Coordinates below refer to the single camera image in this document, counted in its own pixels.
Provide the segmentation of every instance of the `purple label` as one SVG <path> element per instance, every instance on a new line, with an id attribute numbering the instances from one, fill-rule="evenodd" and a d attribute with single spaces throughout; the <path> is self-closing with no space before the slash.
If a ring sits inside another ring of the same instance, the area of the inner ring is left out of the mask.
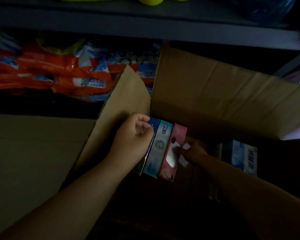
<path id="1" fill-rule="evenodd" d="M 167 124 L 164 124 L 164 127 L 163 127 L 163 129 L 162 129 L 162 133 L 163 133 L 163 134 L 165 134 L 165 133 L 166 133 L 166 131 L 167 131 L 167 127 L 168 127 L 168 125 L 167 125 Z"/>

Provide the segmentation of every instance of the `pink box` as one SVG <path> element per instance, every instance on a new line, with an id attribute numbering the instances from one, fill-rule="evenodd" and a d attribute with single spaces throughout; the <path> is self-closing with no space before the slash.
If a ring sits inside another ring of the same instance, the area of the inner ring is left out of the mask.
<path id="1" fill-rule="evenodd" d="M 173 181 L 179 161 L 179 155 L 176 152 L 176 147 L 181 147 L 183 145 L 186 133 L 187 127 L 174 124 L 161 164 L 159 173 L 160 177 L 169 181 Z"/>

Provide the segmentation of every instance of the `small product box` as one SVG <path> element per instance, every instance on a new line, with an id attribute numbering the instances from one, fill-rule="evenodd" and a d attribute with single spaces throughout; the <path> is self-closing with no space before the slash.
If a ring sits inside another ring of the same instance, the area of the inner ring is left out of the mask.
<path id="1" fill-rule="evenodd" d="M 156 119 L 156 118 L 153 118 L 150 116 L 150 120 L 148 121 L 148 124 L 151 125 L 153 131 L 154 131 L 154 134 L 153 134 L 153 137 L 152 137 L 152 140 L 151 140 L 151 143 L 148 147 L 148 150 L 147 152 L 145 153 L 144 157 L 138 162 L 138 164 L 132 169 L 132 171 L 134 173 L 137 173 L 139 175 L 141 175 L 142 173 L 142 170 L 144 168 L 144 165 L 145 165 L 145 162 L 147 160 L 147 157 L 148 157 L 148 154 L 149 154 L 149 151 L 150 151 L 150 148 L 152 146 L 152 143 L 153 143 L 153 140 L 156 136 L 156 132 L 157 132 L 157 129 L 158 129 L 158 126 L 159 126 L 159 123 L 160 123 L 160 120 L 159 119 Z"/>
<path id="2" fill-rule="evenodd" d="M 157 178 L 164 154 L 167 149 L 168 141 L 172 132 L 173 124 L 164 120 L 160 121 L 157 133 L 154 136 L 148 158 L 145 161 L 143 173 Z"/>
<path id="3" fill-rule="evenodd" d="M 240 141 L 222 143 L 221 160 L 253 176 L 257 176 L 257 155 L 256 147 Z"/>
<path id="4" fill-rule="evenodd" d="M 187 133 L 187 127 L 174 124 L 173 130 L 167 145 L 166 153 L 161 164 L 159 176 L 173 181 L 177 171 L 179 155 L 176 147 L 183 145 Z"/>

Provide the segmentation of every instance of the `hand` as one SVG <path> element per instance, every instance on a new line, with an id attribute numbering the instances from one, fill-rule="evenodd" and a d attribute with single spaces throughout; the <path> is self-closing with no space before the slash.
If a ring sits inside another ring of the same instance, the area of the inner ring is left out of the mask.
<path id="1" fill-rule="evenodd" d="M 113 166 L 129 172 L 145 155 L 154 134 L 149 120 L 149 116 L 133 113 L 120 126 L 107 156 Z"/>
<path id="2" fill-rule="evenodd" d="M 179 148 L 179 153 L 188 162 L 197 164 L 200 160 L 203 160 L 205 155 L 208 155 L 197 141 L 189 141 L 188 144 L 191 146 L 188 150 L 182 147 Z"/>

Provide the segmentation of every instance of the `blue and white box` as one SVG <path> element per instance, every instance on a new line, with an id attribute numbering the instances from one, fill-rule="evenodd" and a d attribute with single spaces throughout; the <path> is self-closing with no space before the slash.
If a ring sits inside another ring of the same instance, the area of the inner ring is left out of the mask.
<path id="1" fill-rule="evenodd" d="M 257 176 L 257 157 L 254 146 L 236 140 L 222 143 L 221 160 L 253 176 Z"/>
<path id="2" fill-rule="evenodd" d="M 153 137 L 152 137 L 152 140 L 149 144 L 149 147 L 148 147 L 148 150 L 147 152 L 145 153 L 144 157 L 142 157 L 142 159 L 137 163 L 137 165 L 133 168 L 133 172 L 134 173 L 137 173 L 139 175 L 141 175 L 142 171 L 143 171 L 143 168 L 144 168 L 144 165 L 145 165 L 145 162 L 147 160 L 147 157 L 148 157 L 148 154 L 149 154 L 149 151 L 150 151 L 150 148 L 151 148 L 151 145 L 152 145 L 152 142 L 154 140 L 154 137 L 156 136 L 156 132 L 157 132 L 157 129 L 158 129 L 158 126 L 159 126 L 159 123 L 160 123 L 160 120 L 159 119 L 156 119 L 156 118 L 153 118 L 150 116 L 150 120 L 148 121 L 148 124 L 151 125 L 153 131 L 154 131 L 154 134 L 153 134 Z"/>
<path id="3" fill-rule="evenodd" d="M 158 177 L 172 129 L 173 124 L 164 120 L 160 121 L 142 173 L 146 173 L 155 178 Z"/>

